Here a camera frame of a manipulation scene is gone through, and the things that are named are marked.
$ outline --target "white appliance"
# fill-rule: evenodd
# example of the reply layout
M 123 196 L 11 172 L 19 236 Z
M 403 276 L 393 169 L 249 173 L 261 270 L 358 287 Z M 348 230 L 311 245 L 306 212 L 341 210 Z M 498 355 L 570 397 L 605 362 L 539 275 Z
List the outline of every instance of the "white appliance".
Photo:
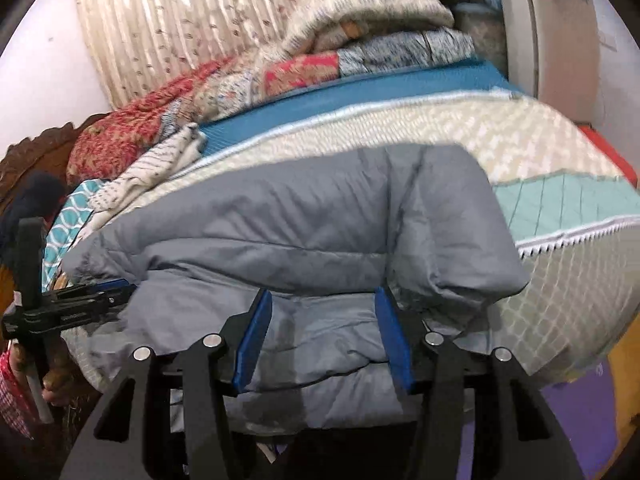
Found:
M 576 123 L 591 123 L 600 46 L 592 0 L 502 0 L 509 81 Z

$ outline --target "yellow fabric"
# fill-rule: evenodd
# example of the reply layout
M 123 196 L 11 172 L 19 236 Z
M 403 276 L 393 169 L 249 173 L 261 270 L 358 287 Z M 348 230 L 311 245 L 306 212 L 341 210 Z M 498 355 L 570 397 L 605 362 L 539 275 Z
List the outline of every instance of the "yellow fabric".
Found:
M 631 419 L 640 413 L 640 316 L 609 354 L 616 393 L 618 447 L 609 465 L 625 448 L 636 427 Z
M 76 0 L 111 105 L 201 63 L 280 40 L 298 0 Z

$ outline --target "black clamp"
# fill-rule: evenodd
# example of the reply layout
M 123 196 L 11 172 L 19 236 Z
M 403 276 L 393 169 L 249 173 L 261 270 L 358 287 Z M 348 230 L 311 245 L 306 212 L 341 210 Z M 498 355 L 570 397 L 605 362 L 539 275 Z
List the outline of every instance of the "black clamp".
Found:
M 44 337 L 109 319 L 123 309 L 136 286 L 119 279 L 42 293 L 44 220 L 20 220 L 16 242 L 15 300 L 2 315 L 2 337 L 17 339 L 27 349 L 42 379 L 49 369 Z
M 388 288 L 379 288 L 375 300 L 394 381 L 423 396 L 405 480 L 456 478 L 465 388 L 476 400 L 472 480 L 583 478 L 555 416 L 509 350 L 463 351 L 398 308 Z M 90 415 L 61 479 L 247 478 L 223 396 L 242 393 L 251 380 L 270 319 L 271 294 L 263 289 L 247 313 L 183 352 L 136 349 Z M 184 394 L 186 453 L 178 460 L 170 445 L 171 388 Z M 270 476 L 254 471 L 251 478 Z

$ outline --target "blue gripper pad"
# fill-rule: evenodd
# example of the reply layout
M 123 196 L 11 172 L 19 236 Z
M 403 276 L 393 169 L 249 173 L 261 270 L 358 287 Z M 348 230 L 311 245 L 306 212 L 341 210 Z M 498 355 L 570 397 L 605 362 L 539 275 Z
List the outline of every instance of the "blue gripper pad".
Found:
M 254 376 L 255 365 L 258 362 L 264 337 L 269 329 L 272 311 L 273 298 L 271 293 L 265 290 L 236 353 L 236 371 L 232 384 L 239 394 L 244 392 L 247 384 L 251 382 L 251 378 Z
M 415 383 L 411 366 L 411 349 L 398 321 L 396 307 L 381 286 L 375 292 L 375 306 L 382 344 L 389 359 L 391 377 L 397 386 L 410 392 Z

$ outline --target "red checkered fabric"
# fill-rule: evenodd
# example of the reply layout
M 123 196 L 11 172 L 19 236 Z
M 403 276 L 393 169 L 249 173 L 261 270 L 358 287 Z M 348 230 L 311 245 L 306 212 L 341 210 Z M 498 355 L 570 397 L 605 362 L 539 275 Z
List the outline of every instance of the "red checkered fabric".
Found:
M 34 412 L 9 366 L 9 352 L 0 355 L 0 416 L 10 428 L 32 438 L 29 428 Z

